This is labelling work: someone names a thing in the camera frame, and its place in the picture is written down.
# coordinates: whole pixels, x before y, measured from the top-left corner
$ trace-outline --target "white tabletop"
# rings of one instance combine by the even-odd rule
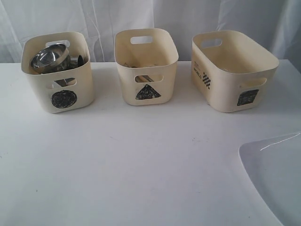
[[[282,60],[257,108],[220,113],[179,62],[166,104],[127,105],[114,63],[92,63],[95,101],[44,112],[20,64],[0,64],[1,226],[278,225],[238,156],[301,130],[301,75]]]

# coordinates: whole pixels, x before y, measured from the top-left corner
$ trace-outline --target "stainless steel bowl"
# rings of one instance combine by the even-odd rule
[[[70,63],[68,48],[57,43],[42,49],[30,61],[34,71],[41,74],[64,71]]]

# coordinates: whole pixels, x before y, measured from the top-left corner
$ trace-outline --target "white curtain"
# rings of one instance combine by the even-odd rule
[[[20,62],[34,36],[65,31],[84,34],[92,61],[114,61],[116,33],[152,27],[170,32],[180,60],[194,35],[237,30],[301,71],[301,0],[0,0],[0,62]]]

